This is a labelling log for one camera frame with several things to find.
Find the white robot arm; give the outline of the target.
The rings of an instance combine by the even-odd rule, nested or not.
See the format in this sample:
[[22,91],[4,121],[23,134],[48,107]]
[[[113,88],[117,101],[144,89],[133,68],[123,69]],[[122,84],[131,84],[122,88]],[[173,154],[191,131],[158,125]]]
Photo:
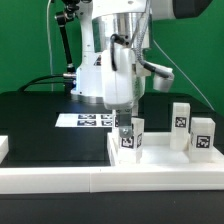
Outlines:
[[162,92],[174,80],[172,69],[143,58],[152,40],[152,22],[197,17],[212,1],[81,0],[82,62],[73,96],[115,111],[119,135],[132,136],[131,118],[144,95],[145,77],[152,75],[153,88]]

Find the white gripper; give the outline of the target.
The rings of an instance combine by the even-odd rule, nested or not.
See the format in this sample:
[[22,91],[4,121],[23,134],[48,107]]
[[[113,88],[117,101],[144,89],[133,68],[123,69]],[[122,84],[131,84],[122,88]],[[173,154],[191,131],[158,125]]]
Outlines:
[[119,136],[130,138],[132,114],[129,109],[144,95],[145,77],[129,48],[115,50],[115,63],[116,71],[112,69],[110,51],[104,50],[101,55],[103,102],[106,109],[117,110]]

